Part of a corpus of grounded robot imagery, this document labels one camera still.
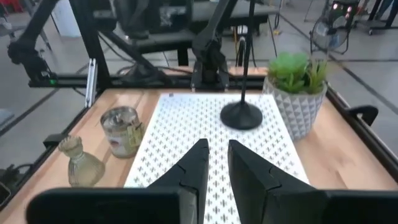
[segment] glass bottle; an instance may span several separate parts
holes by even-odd
[[[65,138],[58,149],[70,157],[68,176],[72,187],[92,187],[104,176],[104,163],[90,153],[83,152],[81,137]]]

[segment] black lamp base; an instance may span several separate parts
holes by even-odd
[[[249,103],[230,103],[221,110],[221,121],[230,128],[249,130],[258,127],[262,122],[259,108]]]

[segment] potted plant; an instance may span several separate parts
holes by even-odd
[[[311,130],[325,96],[327,60],[282,53],[269,64],[262,92],[272,94],[292,140]]]

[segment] metal rod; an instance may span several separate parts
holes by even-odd
[[[244,103],[244,96],[246,94],[246,80],[248,77],[249,70],[249,59],[250,59],[250,49],[253,41],[253,26],[254,26],[254,7],[256,3],[254,0],[250,0],[249,5],[249,22],[248,22],[248,34],[246,36],[246,51],[244,52],[244,62],[243,62],[243,84],[242,84],[242,95],[241,95],[241,103]]]
[[[93,11],[90,1],[69,0],[79,26],[80,34],[85,44],[88,57],[95,58],[98,64],[98,87],[107,88],[111,85],[111,78],[106,64],[104,52],[98,38]]]

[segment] black stand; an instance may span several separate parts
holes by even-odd
[[[250,1],[248,39],[244,54],[244,71],[241,101],[230,103],[221,110],[221,121],[230,128],[248,130],[258,127],[262,122],[262,113],[259,108],[244,100],[246,94],[246,81],[248,79],[250,46],[252,44],[252,28],[255,0]]]

